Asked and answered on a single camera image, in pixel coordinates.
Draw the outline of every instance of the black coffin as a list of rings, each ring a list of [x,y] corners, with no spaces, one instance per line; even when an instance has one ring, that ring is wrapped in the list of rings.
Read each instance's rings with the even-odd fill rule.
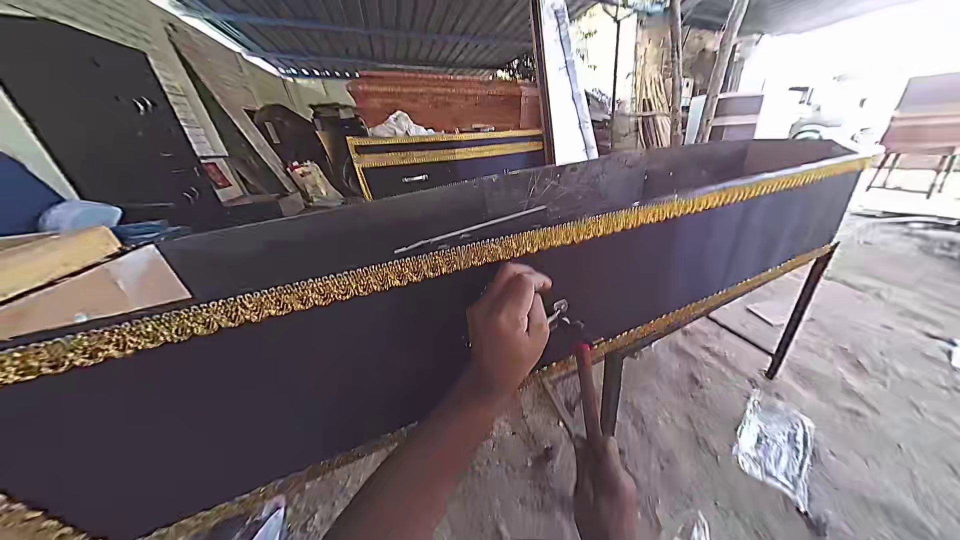
[[[869,158],[813,140],[613,154],[165,242],[195,305],[0,352],[0,490],[96,536],[168,526],[422,418],[499,262],[550,275],[608,351],[824,253]],[[540,366],[566,355],[551,341]]]

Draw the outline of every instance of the corrugated metal roof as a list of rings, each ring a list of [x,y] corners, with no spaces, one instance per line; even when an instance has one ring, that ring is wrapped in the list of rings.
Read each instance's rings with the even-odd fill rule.
[[[751,0],[741,35],[795,34],[914,0]],[[684,25],[720,30],[732,0],[683,0]]]
[[[529,0],[180,0],[281,72],[485,74],[531,49]],[[567,0],[571,16],[595,0]]]

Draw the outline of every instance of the table leg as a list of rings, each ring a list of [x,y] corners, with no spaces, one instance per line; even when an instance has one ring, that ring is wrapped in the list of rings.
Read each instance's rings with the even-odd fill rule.
[[[793,338],[797,334],[797,329],[800,327],[800,323],[804,320],[804,314],[806,309],[810,306],[810,300],[813,299],[813,293],[817,290],[817,285],[820,284],[820,279],[824,276],[824,272],[827,271],[827,265],[830,264],[830,259],[833,258],[833,254],[836,253],[837,244],[833,244],[832,249],[826,252],[825,254],[816,258],[813,261],[813,266],[810,267],[810,273],[806,275],[806,281],[804,282],[804,288],[800,291],[800,296],[797,298],[797,304],[793,306],[793,312],[790,313],[790,320],[786,323],[786,328],[783,329],[783,335],[780,337],[780,343],[777,344],[777,349],[774,351],[773,356],[770,359],[770,366],[767,367],[766,378],[772,380],[777,376],[777,372],[780,370],[780,367],[783,365],[783,359],[786,357],[786,352],[790,348],[790,344],[793,343]]]
[[[889,158],[890,158],[890,154],[884,154],[884,155],[883,155],[883,159],[880,160],[880,165],[879,165],[879,167],[876,168],[876,172],[874,173],[874,177],[870,179],[870,183],[867,184],[867,189],[865,189],[865,191],[870,191],[870,188],[871,188],[871,187],[874,187],[874,182],[876,182],[876,177],[880,176],[880,171],[883,170],[883,165],[886,165],[886,164],[887,164],[887,160],[888,160]]]
[[[603,361],[603,390],[600,394],[600,432],[613,437],[616,430],[616,411],[620,407],[620,388],[623,382],[623,358],[626,351],[607,353]]]
[[[937,163],[937,168],[934,169],[937,174],[933,175],[933,182],[930,183],[930,188],[926,191],[926,198],[929,199],[933,196],[933,188],[937,186],[937,181],[940,180],[940,175],[944,172],[944,164],[947,162],[948,156],[940,156],[940,162]]]
[[[940,188],[937,189],[937,193],[944,192],[944,185],[947,184],[947,177],[950,176],[950,173],[953,172],[953,165],[956,162],[956,154],[950,156],[950,161],[947,161],[947,170],[944,171],[944,178],[940,181]]]
[[[880,187],[887,186],[887,181],[890,180],[890,175],[893,174],[894,169],[897,168],[897,162],[900,161],[900,156],[902,156],[902,154],[894,154],[894,160],[890,163],[890,168],[887,169],[887,175],[883,177],[883,184],[881,184]]]

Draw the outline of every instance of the hand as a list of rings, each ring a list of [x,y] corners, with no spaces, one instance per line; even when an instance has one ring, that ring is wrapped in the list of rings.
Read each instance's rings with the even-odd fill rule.
[[[573,518],[581,540],[640,539],[636,485],[620,461],[616,440],[603,437],[594,444],[578,437],[573,449]]]
[[[485,396],[513,394],[543,354],[550,329],[540,293],[551,284],[533,268],[508,262],[467,309],[473,356],[467,377]]]

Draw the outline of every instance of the metal handle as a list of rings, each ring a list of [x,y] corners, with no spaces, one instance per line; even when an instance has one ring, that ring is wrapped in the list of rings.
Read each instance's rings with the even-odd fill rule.
[[[406,177],[403,177],[400,181],[403,182],[404,184],[411,184],[413,182],[426,182],[429,179],[430,179],[430,175],[421,174],[419,176],[406,176]]]

